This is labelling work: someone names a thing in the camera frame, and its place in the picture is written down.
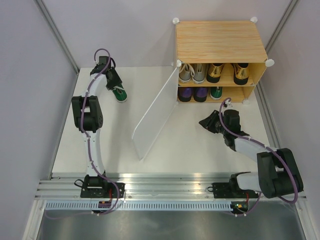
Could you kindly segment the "green sneaker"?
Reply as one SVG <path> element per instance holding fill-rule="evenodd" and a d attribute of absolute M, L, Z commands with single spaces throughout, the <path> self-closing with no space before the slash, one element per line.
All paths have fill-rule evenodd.
<path fill-rule="evenodd" d="M 210 88 L 209 95 L 213 100 L 219 100 L 222 97 L 223 87 L 214 86 Z"/>
<path fill-rule="evenodd" d="M 115 99 L 119 102 L 119 103 L 124 103 L 127 98 L 128 95 L 124 89 L 124 87 L 122 86 L 122 84 L 116 85 L 113 89 L 112 92 L 115 96 Z"/>

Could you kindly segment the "purple loafer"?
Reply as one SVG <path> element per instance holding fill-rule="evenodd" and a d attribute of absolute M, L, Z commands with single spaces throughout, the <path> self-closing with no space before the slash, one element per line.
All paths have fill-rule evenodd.
<path fill-rule="evenodd" d="M 203 103 L 207 100 L 208 88 L 207 87 L 195 87 L 193 89 L 193 99 L 198 103 Z"/>
<path fill-rule="evenodd" d="M 178 99 L 181 102 L 189 102 L 193 96 L 192 87 L 179 87 L 177 92 Z"/>

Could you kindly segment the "grey sneaker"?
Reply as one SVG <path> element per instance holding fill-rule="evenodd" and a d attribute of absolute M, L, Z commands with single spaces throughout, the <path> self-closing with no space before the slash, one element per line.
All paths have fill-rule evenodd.
<path fill-rule="evenodd" d="M 194 76 L 195 71 L 191 64 L 189 63 L 183 63 L 179 69 L 179 82 L 181 83 L 187 83 L 191 80 L 191 78 Z"/>
<path fill-rule="evenodd" d="M 195 63 L 193 64 L 194 75 L 192 80 L 196 84 L 202 84 L 205 81 L 205 76 L 207 72 L 207 65 L 205 63 Z"/>

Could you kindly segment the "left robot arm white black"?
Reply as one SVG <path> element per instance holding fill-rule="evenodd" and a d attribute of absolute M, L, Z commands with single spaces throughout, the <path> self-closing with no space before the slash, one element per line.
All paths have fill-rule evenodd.
<path fill-rule="evenodd" d="M 100 133 L 104 123 L 99 102 L 102 90 L 109 90 L 120 82 L 115 73 L 115 61 L 108 56 L 100 56 L 89 74 L 90 82 L 85 91 L 71 99 L 73 121 L 80 131 L 85 144 L 86 175 L 81 184 L 81 198 L 121 199 L 124 197 L 125 184 L 115 183 L 107 178 L 102 162 Z"/>

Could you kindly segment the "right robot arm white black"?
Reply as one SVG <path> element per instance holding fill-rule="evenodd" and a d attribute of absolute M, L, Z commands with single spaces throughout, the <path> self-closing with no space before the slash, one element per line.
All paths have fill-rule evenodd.
<path fill-rule="evenodd" d="M 257 171 L 234 173 L 228 182 L 213 183 L 216 199 L 240 198 L 248 195 L 256 198 L 262 193 L 266 198 L 298 195 L 304 184 L 293 152 L 288 148 L 270 148 L 259 144 L 241 129 L 237 110 L 224 113 L 214 110 L 199 124 L 213 134 L 222 134 L 224 143 L 234 152 L 247 156 L 257 164 Z"/>

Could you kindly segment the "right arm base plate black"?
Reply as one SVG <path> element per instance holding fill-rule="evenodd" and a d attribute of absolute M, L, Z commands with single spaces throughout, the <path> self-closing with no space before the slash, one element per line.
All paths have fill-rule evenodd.
<path fill-rule="evenodd" d="M 259 196 L 253 190 L 234 189 L 227 182 L 214 182 L 207 190 L 215 199 L 257 199 Z"/>

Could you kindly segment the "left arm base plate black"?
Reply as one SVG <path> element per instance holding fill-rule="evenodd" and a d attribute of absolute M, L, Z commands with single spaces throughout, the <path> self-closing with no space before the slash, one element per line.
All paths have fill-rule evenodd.
<path fill-rule="evenodd" d="M 115 185 L 110 182 L 98 184 L 90 183 L 81 188 L 80 197 L 86 199 L 123 198 L 126 185 L 123 182 L 116 182 Z"/>

